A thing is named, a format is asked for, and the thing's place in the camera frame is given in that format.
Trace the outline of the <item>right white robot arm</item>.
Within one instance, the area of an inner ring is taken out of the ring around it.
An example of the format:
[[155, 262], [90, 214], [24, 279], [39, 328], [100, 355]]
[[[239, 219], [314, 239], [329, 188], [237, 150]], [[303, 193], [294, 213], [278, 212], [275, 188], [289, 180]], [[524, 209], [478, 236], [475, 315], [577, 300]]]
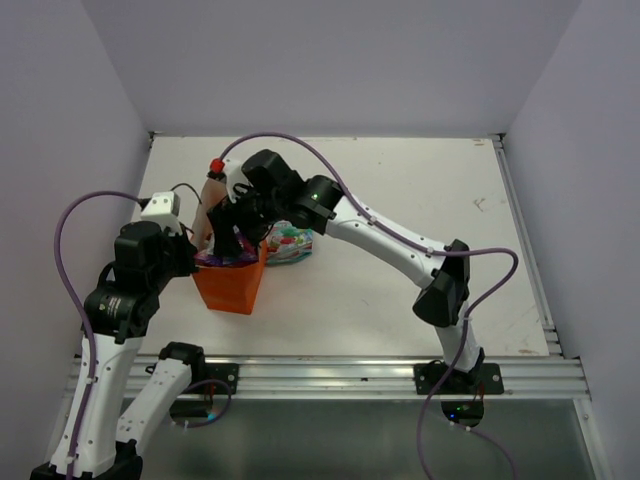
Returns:
[[412, 311], [436, 330], [449, 387], [464, 393], [480, 382], [484, 351], [463, 317], [470, 278], [465, 243], [444, 244], [411, 232], [378, 216], [327, 176], [302, 178], [268, 149], [245, 161], [215, 159], [208, 176], [227, 191], [207, 211], [215, 255], [239, 257], [246, 245], [257, 246], [279, 221], [354, 245], [419, 288]]

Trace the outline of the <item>purple candy bag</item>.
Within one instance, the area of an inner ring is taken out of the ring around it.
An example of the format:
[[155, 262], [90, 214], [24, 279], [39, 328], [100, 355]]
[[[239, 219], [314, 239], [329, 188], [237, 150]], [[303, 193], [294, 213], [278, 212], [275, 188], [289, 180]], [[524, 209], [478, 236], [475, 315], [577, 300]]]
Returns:
[[217, 255], [214, 253], [214, 237], [210, 235], [205, 243], [206, 247], [195, 255], [195, 263], [202, 268], [241, 268], [257, 263], [258, 249], [242, 236], [237, 237], [236, 240], [241, 248], [239, 255]]

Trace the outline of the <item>green Fox's candy bag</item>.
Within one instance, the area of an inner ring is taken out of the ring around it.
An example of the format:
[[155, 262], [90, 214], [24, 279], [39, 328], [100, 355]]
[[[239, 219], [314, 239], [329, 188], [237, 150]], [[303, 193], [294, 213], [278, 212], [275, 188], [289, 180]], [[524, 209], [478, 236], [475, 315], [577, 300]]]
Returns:
[[269, 266], [298, 263], [313, 253], [313, 231], [288, 221], [276, 222], [266, 239]]

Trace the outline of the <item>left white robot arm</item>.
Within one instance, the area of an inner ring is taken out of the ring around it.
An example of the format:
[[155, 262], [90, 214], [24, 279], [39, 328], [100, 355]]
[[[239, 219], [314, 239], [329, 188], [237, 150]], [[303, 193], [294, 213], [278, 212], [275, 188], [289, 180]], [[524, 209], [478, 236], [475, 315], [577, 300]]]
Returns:
[[171, 405], [183, 391], [197, 392], [207, 383], [203, 349], [171, 342], [142, 391], [122, 406], [161, 292], [197, 268], [186, 232], [151, 221], [122, 227], [114, 250], [114, 261], [82, 308], [80, 378], [66, 426], [51, 459], [32, 471], [34, 479], [140, 478], [143, 452]]

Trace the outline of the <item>orange paper bag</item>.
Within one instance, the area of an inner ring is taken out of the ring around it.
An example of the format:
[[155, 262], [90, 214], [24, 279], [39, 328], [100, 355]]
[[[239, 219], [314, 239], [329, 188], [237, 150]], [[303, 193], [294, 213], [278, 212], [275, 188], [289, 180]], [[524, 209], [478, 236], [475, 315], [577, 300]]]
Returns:
[[[200, 192], [202, 203], [197, 206], [191, 226], [191, 242], [203, 250], [210, 239], [212, 227], [206, 211], [226, 195], [226, 186], [207, 179]], [[266, 265], [266, 243], [262, 242], [259, 260], [240, 267], [200, 267], [193, 275], [195, 285], [209, 310], [249, 315], [252, 313]]]

